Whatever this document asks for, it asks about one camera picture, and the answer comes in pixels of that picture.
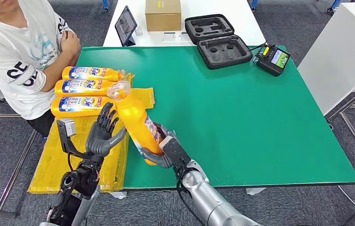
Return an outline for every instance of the gray carpet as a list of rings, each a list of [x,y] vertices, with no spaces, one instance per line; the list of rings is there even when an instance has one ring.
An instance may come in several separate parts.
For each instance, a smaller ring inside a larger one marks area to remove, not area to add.
[[[101,46],[116,2],[104,12],[100,0],[49,0],[67,20],[83,45]],[[330,16],[332,0],[259,0],[255,17],[273,43],[286,45],[298,65]],[[0,102],[0,113],[12,113]],[[355,126],[355,109],[346,112]],[[333,121],[334,133],[355,169],[355,139],[343,120]],[[22,119],[0,119],[0,195],[32,129]],[[44,140],[37,136],[4,209],[17,211],[14,220],[0,218],[0,226],[37,226],[54,195],[26,193],[39,161]],[[343,186],[355,201],[355,186]],[[265,226],[339,226],[355,212],[355,206],[336,186],[268,188],[249,196],[245,189],[219,190],[243,214]],[[89,226],[198,226],[176,192],[129,192],[123,200],[101,194]],[[355,226],[355,218],[348,224]]]

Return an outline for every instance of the tablet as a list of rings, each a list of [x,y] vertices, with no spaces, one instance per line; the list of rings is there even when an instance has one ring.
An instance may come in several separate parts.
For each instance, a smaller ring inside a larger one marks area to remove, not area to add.
[[[137,23],[133,18],[132,13],[128,6],[125,6],[121,16],[115,24],[116,32],[118,33],[119,40],[122,46],[132,46],[135,45],[132,34],[137,27]]]

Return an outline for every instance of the detergent bottle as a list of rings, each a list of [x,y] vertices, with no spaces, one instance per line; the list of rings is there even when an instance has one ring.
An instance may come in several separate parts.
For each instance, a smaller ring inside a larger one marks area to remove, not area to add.
[[[115,101],[108,97],[56,97],[51,103],[51,113],[57,118],[98,115],[107,103]]]
[[[56,83],[54,91],[57,97],[105,97],[107,95],[107,89],[113,84],[115,84],[115,82],[101,79],[60,80]]]
[[[142,154],[141,148],[145,147],[152,153],[161,155],[162,150],[158,146],[161,136],[157,127],[145,112],[143,103],[129,93],[129,82],[119,81],[108,89],[107,96],[115,101],[118,117],[125,124],[140,154]],[[155,165],[147,159],[145,162]]]
[[[63,79],[105,79],[109,81],[126,80],[124,70],[117,71],[105,67],[66,67]]]

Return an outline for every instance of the yellow plastic bag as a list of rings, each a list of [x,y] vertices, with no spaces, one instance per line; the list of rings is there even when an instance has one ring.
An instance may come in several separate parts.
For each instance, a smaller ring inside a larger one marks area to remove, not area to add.
[[[153,108],[155,103],[153,88],[132,89],[131,95],[142,100],[147,109]],[[72,119],[75,122],[76,135],[72,136],[71,140],[78,151],[85,152],[86,138],[97,116],[75,117]],[[122,123],[119,121],[115,125],[114,133],[117,133],[121,128]],[[126,134],[125,138],[111,149],[110,154],[104,159],[98,183],[101,192],[113,192],[123,188],[128,142],[129,136]],[[68,155],[61,149],[57,124],[54,121],[28,192],[34,194],[57,193],[60,188],[61,177],[70,171],[67,157]],[[80,161],[81,159],[71,156],[71,164],[74,169]]]

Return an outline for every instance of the robotic arm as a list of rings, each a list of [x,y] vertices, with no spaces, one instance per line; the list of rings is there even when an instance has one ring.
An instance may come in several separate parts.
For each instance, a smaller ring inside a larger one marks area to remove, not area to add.
[[[193,200],[195,208],[207,226],[261,226],[250,218],[237,211],[215,188],[202,170],[201,166],[192,160],[180,145],[173,132],[167,131],[162,125],[156,124],[163,138],[160,148],[165,156],[149,154],[148,150],[142,150],[143,156],[155,163],[171,163],[177,178],[177,191],[183,200],[180,191],[188,192]]]
[[[100,194],[98,181],[104,158],[126,134],[126,129],[121,129],[115,136],[111,136],[118,121],[118,118],[112,120],[116,112],[109,112],[112,106],[113,104],[107,103],[93,123],[86,140],[85,153],[76,150],[71,141],[70,137],[75,135],[73,120],[57,120],[61,147],[68,154],[71,171],[62,177],[60,191],[51,203],[46,222],[42,222],[40,226],[80,226],[87,219]],[[82,159],[75,170],[70,164],[70,155]],[[79,193],[78,197],[72,195],[73,190]]]
[[[62,177],[60,191],[49,208],[46,222],[42,222],[40,226],[80,226],[87,219],[100,192],[98,180],[104,157],[109,154],[112,147],[123,139],[126,133],[126,130],[122,129],[114,137],[111,137],[118,120],[115,118],[112,121],[115,110],[109,113],[111,107],[110,103],[105,105],[97,121],[93,124],[86,141],[85,153],[77,151],[70,140],[70,137],[75,134],[73,121],[70,119],[57,121],[63,151],[83,160],[78,164],[77,169],[71,169],[71,172],[67,172]],[[173,132],[168,131],[160,124],[155,123],[155,125],[163,138],[159,144],[163,155],[155,155],[143,148],[143,157],[163,168],[173,167],[179,196],[202,225],[261,226],[237,211],[209,184],[208,177],[201,166],[189,157]],[[79,193],[78,197],[72,195],[73,190]],[[202,220],[188,207],[181,191],[190,194]]]

